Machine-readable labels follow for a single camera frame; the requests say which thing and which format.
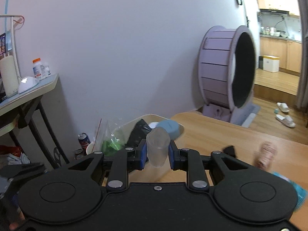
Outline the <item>toothpick jar blue lid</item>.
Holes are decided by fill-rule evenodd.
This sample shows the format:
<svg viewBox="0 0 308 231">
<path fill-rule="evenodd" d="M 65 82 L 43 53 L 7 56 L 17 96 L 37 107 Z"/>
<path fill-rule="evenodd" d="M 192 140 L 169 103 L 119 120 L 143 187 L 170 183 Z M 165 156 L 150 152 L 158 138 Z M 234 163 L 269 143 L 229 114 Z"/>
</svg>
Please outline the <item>toothpick jar blue lid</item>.
<svg viewBox="0 0 308 231">
<path fill-rule="evenodd" d="M 171 119 L 160 121 L 156 127 L 163 128 L 169 134 L 171 140 L 177 139 L 181 134 L 180 125 Z"/>
</svg>

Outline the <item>white slipper near doorway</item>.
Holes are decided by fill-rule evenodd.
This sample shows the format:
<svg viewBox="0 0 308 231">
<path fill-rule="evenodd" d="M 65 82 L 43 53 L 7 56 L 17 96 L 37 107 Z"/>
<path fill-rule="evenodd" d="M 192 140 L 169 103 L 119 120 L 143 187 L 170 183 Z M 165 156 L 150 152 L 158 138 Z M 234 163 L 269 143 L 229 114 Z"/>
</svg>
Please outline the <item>white slipper near doorway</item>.
<svg viewBox="0 0 308 231">
<path fill-rule="evenodd" d="M 277 106 L 283 113 L 288 114 L 290 112 L 290 109 L 286 103 L 277 102 Z"/>
</svg>

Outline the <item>white cylinder speaker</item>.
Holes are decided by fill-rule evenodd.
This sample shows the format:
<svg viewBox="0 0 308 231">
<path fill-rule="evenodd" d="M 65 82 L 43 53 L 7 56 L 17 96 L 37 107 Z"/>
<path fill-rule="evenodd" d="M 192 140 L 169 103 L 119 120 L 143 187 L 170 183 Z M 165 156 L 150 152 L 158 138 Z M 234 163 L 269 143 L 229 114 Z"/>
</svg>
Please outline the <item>white cylinder speaker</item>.
<svg viewBox="0 0 308 231">
<path fill-rule="evenodd" d="M 18 93 L 19 87 L 13 56 L 7 56 L 1 59 L 0 66 L 4 90 L 6 96 L 10 98 Z"/>
</svg>

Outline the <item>white box on kitchen floor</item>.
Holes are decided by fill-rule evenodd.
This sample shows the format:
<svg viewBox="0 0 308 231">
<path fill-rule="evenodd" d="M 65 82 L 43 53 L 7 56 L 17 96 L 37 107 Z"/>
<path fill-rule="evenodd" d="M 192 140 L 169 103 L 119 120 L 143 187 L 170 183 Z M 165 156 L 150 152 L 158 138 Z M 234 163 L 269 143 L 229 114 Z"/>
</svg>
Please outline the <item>white box on kitchen floor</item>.
<svg viewBox="0 0 308 231">
<path fill-rule="evenodd" d="M 263 56 L 263 70 L 271 73 L 279 71 L 279 57 L 272 55 Z"/>
</svg>

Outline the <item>clear bag with green contents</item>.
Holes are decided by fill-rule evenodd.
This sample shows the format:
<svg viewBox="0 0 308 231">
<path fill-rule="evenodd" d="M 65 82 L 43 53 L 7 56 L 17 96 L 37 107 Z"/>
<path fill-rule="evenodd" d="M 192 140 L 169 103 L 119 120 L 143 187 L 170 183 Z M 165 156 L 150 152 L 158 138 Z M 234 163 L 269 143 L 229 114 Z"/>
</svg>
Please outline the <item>clear bag with green contents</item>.
<svg viewBox="0 0 308 231">
<path fill-rule="evenodd" d="M 124 132 L 118 124 L 113 121 L 101 119 L 94 140 L 93 152 L 103 152 L 105 156 L 111 157 L 125 146 Z"/>
</svg>

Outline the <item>small black cloth item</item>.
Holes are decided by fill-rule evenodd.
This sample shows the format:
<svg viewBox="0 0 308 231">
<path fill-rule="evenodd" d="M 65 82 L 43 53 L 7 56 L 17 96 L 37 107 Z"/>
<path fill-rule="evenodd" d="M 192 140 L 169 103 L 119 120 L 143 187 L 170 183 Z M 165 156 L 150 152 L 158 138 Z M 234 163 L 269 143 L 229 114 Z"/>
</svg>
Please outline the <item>small black cloth item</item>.
<svg viewBox="0 0 308 231">
<path fill-rule="evenodd" d="M 222 150 L 222 152 L 226 155 L 229 155 L 229 156 L 235 158 L 235 159 L 237 158 L 234 146 L 227 146 Z"/>
</svg>

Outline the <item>grey side desk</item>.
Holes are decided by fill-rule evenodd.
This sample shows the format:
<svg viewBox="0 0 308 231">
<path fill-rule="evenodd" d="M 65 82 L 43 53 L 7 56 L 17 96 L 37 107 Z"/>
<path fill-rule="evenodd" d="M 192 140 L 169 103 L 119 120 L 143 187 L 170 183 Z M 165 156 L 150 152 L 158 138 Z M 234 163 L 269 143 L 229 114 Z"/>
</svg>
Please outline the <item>grey side desk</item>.
<svg viewBox="0 0 308 231">
<path fill-rule="evenodd" d="M 70 163 L 64 150 L 59 144 L 59 141 L 49 123 L 41 103 L 42 97 L 46 93 L 55 89 L 58 79 L 59 75 L 53 74 L 39 82 L 38 85 L 31 88 L 30 90 L 22 94 L 16 94 L 11 98 L 5 99 L 1 102 L 1 136 L 9 134 L 13 143 L 15 145 L 19 145 L 19 141 L 13 130 L 15 128 L 23 129 L 28 127 L 40 150 L 53 169 L 61 167 L 61 161 L 64 161 L 67 164 Z M 43 141 L 43 138 L 39 133 L 39 130 L 34 123 L 33 114 L 36 110 L 40 112 L 49 135 L 55 144 L 53 153 L 48 150 L 45 142 Z"/>
</svg>

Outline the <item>grey curtain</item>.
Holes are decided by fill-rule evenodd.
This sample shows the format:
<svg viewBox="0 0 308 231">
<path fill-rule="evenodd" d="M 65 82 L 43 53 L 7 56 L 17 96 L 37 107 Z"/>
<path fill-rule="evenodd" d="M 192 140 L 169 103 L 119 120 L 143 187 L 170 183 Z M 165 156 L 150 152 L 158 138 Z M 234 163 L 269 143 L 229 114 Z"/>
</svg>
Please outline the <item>grey curtain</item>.
<svg viewBox="0 0 308 231">
<path fill-rule="evenodd" d="M 307 111 L 307 20 L 308 20 L 308 0 L 298 0 L 301 19 L 302 34 L 302 62 L 300 80 L 296 96 L 296 108 L 302 112 Z"/>
</svg>

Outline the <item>orange capped pill bottle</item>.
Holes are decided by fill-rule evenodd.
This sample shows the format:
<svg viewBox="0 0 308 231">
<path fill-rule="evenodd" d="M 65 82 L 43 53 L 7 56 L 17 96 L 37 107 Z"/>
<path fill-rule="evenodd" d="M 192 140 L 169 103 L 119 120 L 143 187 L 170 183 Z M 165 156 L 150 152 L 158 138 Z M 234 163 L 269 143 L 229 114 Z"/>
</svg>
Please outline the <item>orange capped pill bottle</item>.
<svg viewBox="0 0 308 231">
<path fill-rule="evenodd" d="M 33 61 L 33 74 L 38 80 L 43 80 L 46 78 L 45 66 L 41 62 L 41 58 L 34 59 Z"/>
</svg>

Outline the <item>purple cat exercise wheel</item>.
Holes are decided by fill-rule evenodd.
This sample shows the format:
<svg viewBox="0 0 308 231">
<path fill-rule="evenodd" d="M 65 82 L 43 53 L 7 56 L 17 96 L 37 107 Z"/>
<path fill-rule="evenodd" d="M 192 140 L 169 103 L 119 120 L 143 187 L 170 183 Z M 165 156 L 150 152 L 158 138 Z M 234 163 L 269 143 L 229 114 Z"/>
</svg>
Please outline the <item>purple cat exercise wheel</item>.
<svg viewBox="0 0 308 231">
<path fill-rule="evenodd" d="M 203 115 L 242 125 L 254 110 L 255 46 L 247 26 L 211 27 L 198 55 Z"/>
</svg>

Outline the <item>soda can on floor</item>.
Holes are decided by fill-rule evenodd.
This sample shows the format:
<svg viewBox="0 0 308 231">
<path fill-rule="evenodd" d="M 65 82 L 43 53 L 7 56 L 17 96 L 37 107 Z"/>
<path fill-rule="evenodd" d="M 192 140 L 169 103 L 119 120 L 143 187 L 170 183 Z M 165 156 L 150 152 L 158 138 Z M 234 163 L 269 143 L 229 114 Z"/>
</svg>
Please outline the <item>soda can on floor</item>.
<svg viewBox="0 0 308 231">
<path fill-rule="evenodd" d="M 78 142 L 84 152 L 86 152 L 88 145 L 91 143 L 88 135 L 84 132 L 78 135 Z"/>
</svg>

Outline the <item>small translucent plastic cup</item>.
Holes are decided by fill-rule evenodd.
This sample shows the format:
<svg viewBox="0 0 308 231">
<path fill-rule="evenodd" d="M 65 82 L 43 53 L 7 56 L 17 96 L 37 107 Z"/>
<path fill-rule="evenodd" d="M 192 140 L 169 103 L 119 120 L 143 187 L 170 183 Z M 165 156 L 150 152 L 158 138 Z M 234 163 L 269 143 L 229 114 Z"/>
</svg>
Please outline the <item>small translucent plastic cup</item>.
<svg viewBox="0 0 308 231">
<path fill-rule="evenodd" d="M 153 167 L 162 167 L 168 156 L 170 136 L 162 127 L 156 127 L 146 136 L 147 157 Z"/>
</svg>

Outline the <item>black plastic bag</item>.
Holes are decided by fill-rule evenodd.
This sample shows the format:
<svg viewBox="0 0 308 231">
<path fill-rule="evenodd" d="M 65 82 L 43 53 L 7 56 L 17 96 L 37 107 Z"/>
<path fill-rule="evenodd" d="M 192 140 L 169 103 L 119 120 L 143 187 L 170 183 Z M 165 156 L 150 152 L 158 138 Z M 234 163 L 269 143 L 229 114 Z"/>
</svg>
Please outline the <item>black plastic bag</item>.
<svg viewBox="0 0 308 231">
<path fill-rule="evenodd" d="M 131 131 L 125 146 L 128 148 L 137 148 L 142 139 L 146 139 L 147 134 L 149 134 L 151 130 L 152 128 L 150 128 L 143 119 L 139 120 Z"/>
</svg>

